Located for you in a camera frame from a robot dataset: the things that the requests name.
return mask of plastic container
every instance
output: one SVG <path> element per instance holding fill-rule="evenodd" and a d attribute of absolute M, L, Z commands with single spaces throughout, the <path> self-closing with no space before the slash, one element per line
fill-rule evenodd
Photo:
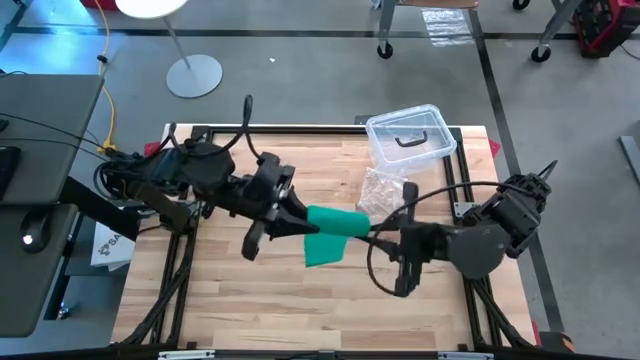
<path fill-rule="evenodd" d="M 421 172 L 457 146 L 433 105 L 374 116 L 365 128 L 376 170 L 397 176 Z"/>

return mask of wooden table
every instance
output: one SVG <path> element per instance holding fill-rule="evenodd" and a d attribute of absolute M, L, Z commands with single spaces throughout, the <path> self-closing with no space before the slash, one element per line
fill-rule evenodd
<path fill-rule="evenodd" d="M 186 139 L 191 130 L 191 125 L 179 125 L 176 135 Z M 471 179 L 497 180 L 484 127 L 461 130 Z M 216 135 L 216 142 L 226 143 L 230 137 Z M 258 152 L 272 152 L 296 166 L 294 184 L 305 204 L 354 210 L 365 168 L 371 166 L 366 136 L 256 134 L 252 138 Z M 236 174 L 255 172 L 255 158 L 244 140 L 231 153 Z M 442 162 L 410 180 L 418 183 L 420 193 L 446 185 Z M 476 201 L 494 191 L 474 188 Z M 451 223 L 447 195 L 420 203 L 416 215 L 422 221 Z M 232 219 L 215 210 L 200 224 L 182 345 L 197 341 L 199 348 L 214 349 L 455 350 L 457 344 L 472 343 L 462 278 L 449 263 L 425 264 L 422 285 L 408 298 L 394 298 L 371 283 L 366 244 L 361 241 L 350 241 L 339 263 L 305 268 L 301 236 L 265 239 L 255 262 L 249 262 L 240 255 L 247 219 Z M 113 341 L 129 335 L 156 300 L 168 242 L 169 233 L 162 230 L 138 238 Z M 397 264 L 379 251 L 374 251 L 373 264 L 379 280 L 392 287 Z M 505 258 L 491 274 L 491 282 L 497 303 L 523 337 L 533 342 L 516 261 Z M 481 303 L 478 307 L 488 339 L 484 309 Z M 170 321 L 171 309 L 167 314 Z M 165 325 L 163 335 L 168 329 Z"/>

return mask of green towel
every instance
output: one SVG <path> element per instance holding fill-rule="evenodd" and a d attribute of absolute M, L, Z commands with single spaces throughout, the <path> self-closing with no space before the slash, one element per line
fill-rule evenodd
<path fill-rule="evenodd" d="M 343 211 L 321 206 L 309 206 L 307 221 L 317 225 L 320 232 L 304 236 L 304 256 L 307 267 L 342 260 L 347 239 L 366 236 L 371 229 L 365 213 Z"/>

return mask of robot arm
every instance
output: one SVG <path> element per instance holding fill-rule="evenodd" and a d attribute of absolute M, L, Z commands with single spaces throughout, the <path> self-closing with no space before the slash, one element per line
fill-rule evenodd
<path fill-rule="evenodd" d="M 242 247 L 242 255 L 253 261 L 264 234 L 271 240 L 317 233 L 319 228 L 307 222 L 307 208 L 295 194 L 295 168 L 282 165 L 274 154 L 255 152 L 248 134 L 250 113 L 251 99 L 247 97 L 241 132 L 223 147 L 191 140 L 178 144 L 172 124 L 163 145 L 170 139 L 173 148 L 147 157 L 109 150 L 111 161 L 100 165 L 96 176 L 113 197 L 142 201 L 156 210 L 161 223 L 174 232 L 184 232 L 192 214 L 167 196 L 177 196 L 189 187 L 196 199 L 205 203 L 199 215 L 208 218 L 217 207 L 231 217 L 253 220 Z M 242 135 L 246 135 L 257 157 L 258 169 L 253 175 L 233 174 L 235 163 L 229 149 Z M 422 264 L 431 260 L 450 261 L 469 279 L 487 276 L 505 253 L 516 258 L 528 246 L 551 192 L 545 182 L 548 173 L 541 176 L 551 169 L 539 175 L 512 176 L 484 204 L 467 211 L 459 226 L 415 221 L 415 203 L 426 197 L 418 197 L 416 184 L 406 183 L 406 209 L 373 226 L 373 237 L 359 238 L 370 244 L 368 262 L 372 248 L 377 247 L 389 255 L 390 261 L 399 263 L 396 296 L 408 296 L 419 285 Z M 380 231 L 399 231 L 400 242 L 377 239 Z"/>

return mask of black floor stripe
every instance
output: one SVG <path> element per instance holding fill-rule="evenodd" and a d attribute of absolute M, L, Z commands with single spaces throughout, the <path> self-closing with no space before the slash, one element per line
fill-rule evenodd
<path fill-rule="evenodd" d="M 112 35 L 170 36 L 165 29 L 111 29 Z M 377 31 L 358 30 L 175 30 L 180 37 L 309 37 L 309 38 L 377 38 Z M 16 34 L 39 35 L 106 35 L 105 29 L 89 26 L 18 27 Z M 389 38 L 427 39 L 460 38 L 470 34 L 430 35 L 426 31 L 391 31 Z"/>
<path fill-rule="evenodd" d="M 22 15 L 13 26 L 11 33 L 37 35 L 106 35 L 106 30 L 92 26 L 53 25 L 53 26 L 17 26 Z M 308 37 L 308 38 L 377 38 L 374 30 L 186 30 L 176 29 L 180 37 Z M 166 29 L 111 29 L 111 34 L 128 36 L 170 36 Z M 432 35 L 427 31 L 391 31 L 390 39 L 455 39 L 482 38 L 485 40 L 538 40 L 540 33 L 478 33 Z M 577 34 L 556 34 L 553 40 L 578 40 Z M 640 34 L 631 34 L 629 40 L 640 40 Z"/>
<path fill-rule="evenodd" d="M 473 33 L 482 34 L 482 26 L 480 25 L 478 12 L 475 10 L 469 11 L 469 17 L 471 19 Z M 509 131 L 509 124 L 507 123 L 504 107 L 502 106 L 502 100 L 500 99 L 500 93 L 491 67 L 489 53 L 487 52 L 487 44 L 483 37 L 477 37 L 476 47 L 478 48 L 482 72 L 484 73 L 484 78 L 487 83 L 487 91 L 489 92 L 491 106 L 496 118 L 498 133 L 500 134 L 500 139 L 502 141 L 502 148 L 507 160 L 509 173 L 520 174 L 520 165 L 516 158 L 516 151 L 513 145 L 513 139 L 511 138 L 511 132 Z M 555 291 L 553 290 L 553 284 L 551 283 L 547 262 L 544 258 L 544 253 L 542 252 L 540 239 L 537 235 L 536 238 L 531 241 L 531 245 L 529 245 L 529 253 L 531 254 L 533 268 L 538 279 L 538 286 L 540 287 L 540 293 L 542 295 L 550 330 L 562 332 L 564 331 L 562 317 L 560 316 L 560 311 L 558 309 L 558 302 L 555 296 Z"/>
<path fill-rule="evenodd" d="M 542 34 L 536 33 L 483 33 L 485 40 L 540 40 Z M 556 34 L 553 40 L 578 40 L 578 34 Z"/>

